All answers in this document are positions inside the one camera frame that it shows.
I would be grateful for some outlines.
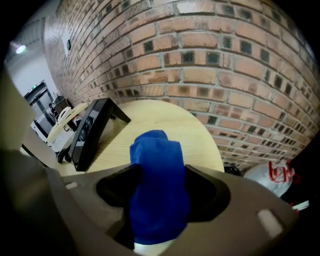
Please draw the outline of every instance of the round wooden table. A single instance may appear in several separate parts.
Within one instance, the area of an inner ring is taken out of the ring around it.
[[[181,144],[184,164],[224,172],[219,150],[205,126],[185,109],[160,100],[137,100],[120,104],[130,123],[110,120],[101,136],[88,172],[96,172],[130,163],[130,145],[150,130],[163,130],[170,141]],[[56,169],[62,176],[81,174],[72,163]]]

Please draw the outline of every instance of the blue cloth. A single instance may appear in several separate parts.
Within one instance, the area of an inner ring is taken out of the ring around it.
[[[130,146],[130,161],[142,167],[142,182],[130,200],[134,242],[159,244],[175,239],[190,212],[185,166],[179,142],[162,130],[151,130]]]

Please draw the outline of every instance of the brick wall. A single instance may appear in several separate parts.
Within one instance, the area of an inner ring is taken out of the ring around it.
[[[177,104],[207,127],[224,162],[243,170],[292,159],[320,126],[313,53],[293,21],[269,4],[62,0],[45,22],[45,52],[74,105],[104,97]]]

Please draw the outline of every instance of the ceiling light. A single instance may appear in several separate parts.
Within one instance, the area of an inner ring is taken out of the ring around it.
[[[16,54],[21,54],[25,49],[26,49],[26,46],[25,46],[25,45],[20,45],[20,46],[15,50],[15,53],[16,53]]]

